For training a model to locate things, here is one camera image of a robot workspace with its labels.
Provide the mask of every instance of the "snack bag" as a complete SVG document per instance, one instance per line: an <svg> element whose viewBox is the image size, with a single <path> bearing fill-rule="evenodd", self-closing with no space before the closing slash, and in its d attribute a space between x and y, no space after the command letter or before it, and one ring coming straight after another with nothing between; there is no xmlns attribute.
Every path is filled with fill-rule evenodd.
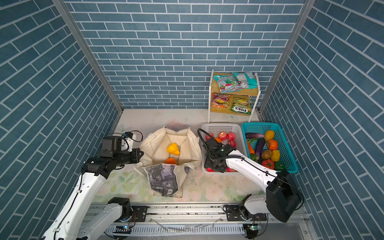
<svg viewBox="0 0 384 240"><path fill-rule="evenodd" d="M251 115L251 100L234 98L231 111Z"/></svg>
<svg viewBox="0 0 384 240"><path fill-rule="evenodd" d="M221 93L237 92L243 89L233 75L214 75Z"/></svg>
<svg viewBox="0 0 384 240"><path fill-rule="evenodd" d="M215 108L227 108L229 105L229 95L212 93L211 106Z"/></svg>
<svg viewBox="0 0 384 240"><path fill-rule="evenodd" d="M237 81L239 82L242 88L249 88L249 89L257 88L257 81L251 72L246 72L246 73L234 72L233 75L235 76L235 78L237 79Z"/></svg>

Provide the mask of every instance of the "teal plastic basket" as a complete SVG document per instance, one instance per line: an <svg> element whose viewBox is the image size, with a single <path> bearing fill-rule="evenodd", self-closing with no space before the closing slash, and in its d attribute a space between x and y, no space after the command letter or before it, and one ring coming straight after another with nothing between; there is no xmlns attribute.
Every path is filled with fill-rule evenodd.
<svg viewBox="0 0 384 240"><path fill-rule="evenodd" d="M280 160L285 164L285 167L288 172L290 173L297 173L299 168L297 167L296 161L293 157L293 154L291 152L291 149L288 145L287 139L284 136L283 131L281 130L281 127L277 123L272 123L272 122L247 122L243 123L241 125L241 129L243 132L243 138L245 141L245 145L247 145L247 139L245 138L245 134L248 132L256 132L256 133L261 133L264 134L268 130L273 130L275 131L275 136L273 139L278 141L279 143L279 148L278 150L280 151ZM256 147L257 140L251 142L251 146L254 149Z"/></svg>

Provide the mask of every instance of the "white plastic basket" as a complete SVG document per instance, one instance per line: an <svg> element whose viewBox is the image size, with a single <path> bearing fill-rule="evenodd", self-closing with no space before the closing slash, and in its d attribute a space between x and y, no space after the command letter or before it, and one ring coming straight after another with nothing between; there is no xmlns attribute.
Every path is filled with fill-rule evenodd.
<svg viewBox="0 0 384 240"><path fill-rule="evenodd" d="M201 129L205 130L208 133L213 133L215 137L218 136L219 133L225 132L233 132L236 135L235 142L237 143L237 150L239 150L242 154L246 155L247 150L245 148L245 142L243 139L243 132L241 131L241 127L237 124L233 123L206 123L201 126ZM241 175L239 172L208 172L204 168L205 164L205 149L203 147L203 143L200 142L200 147L201 147L201 168L203 169L204 173L207 174L212 174L212 175Z"/></svg>

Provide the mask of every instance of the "red apple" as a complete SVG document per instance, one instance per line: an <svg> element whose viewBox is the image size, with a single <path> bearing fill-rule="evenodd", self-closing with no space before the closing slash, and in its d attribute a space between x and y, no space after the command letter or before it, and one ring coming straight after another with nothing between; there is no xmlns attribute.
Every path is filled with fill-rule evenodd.
<svg viewBox="0 0 384 240"><path fill-rule="evenodd" d="M236 147L237 146L235 140L230 140L229 141L229 145L231 145L232 147Z"/></svg>
<svg viewBox="0 0 384 240"><path fill-rule="evenodd" d="M227 135L228 135L228 140L234 140L236 138L236 135L233 132L229 132Z"/></svg>
<svg viewBox="0 0 384 240"><path fill-rule="evenodd" d="M221 139L221 140L224 140L224 139L227 139L227 134L225 132L221 132L218 134L218 137Z"/></svg>
<svg viewBox="0 0 384 240"><path fill-rule="evenodd" d="M206 140L208 140L208 139L210 139L210 138L211 138L211 137L208 136L208 135L205 136L205 139L206 139Z"/></svg>

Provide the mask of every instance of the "wooden shelf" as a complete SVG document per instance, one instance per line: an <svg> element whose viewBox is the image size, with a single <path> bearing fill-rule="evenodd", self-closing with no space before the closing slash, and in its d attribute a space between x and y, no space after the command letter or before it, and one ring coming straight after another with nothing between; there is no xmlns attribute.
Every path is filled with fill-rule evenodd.
<svg viewBox="0 0 384 240"><path fill-rule="evenodd" d="M251 99L249 96L231 94L231 96L229 97L228 108L215 108L215 107L211 106L211 108L210 108L211 113L227 113L227 114L234 114L234 115L250 116L249 114L235 113L235 112L231 111L231 107L232 107L234 98L243 98L243 99L248 99L248 100Z"/></svg>
<svg viewBox="0 0 384 240"><path fill-rule="evenodd" d="M216 72L214 72L214 75L233 75L233 74L232 73L216 73ZM212 79L211 92L212 93L221 93L215 79ZM259 86L257 86L257 88L254 88L254 89L242 89L242 90L237 91L237 92L224 93L224 94L236 94L236 95L242 95L242 96L254 96L254 97L256 97L258 95L258 93L259 93Z"/></svg>

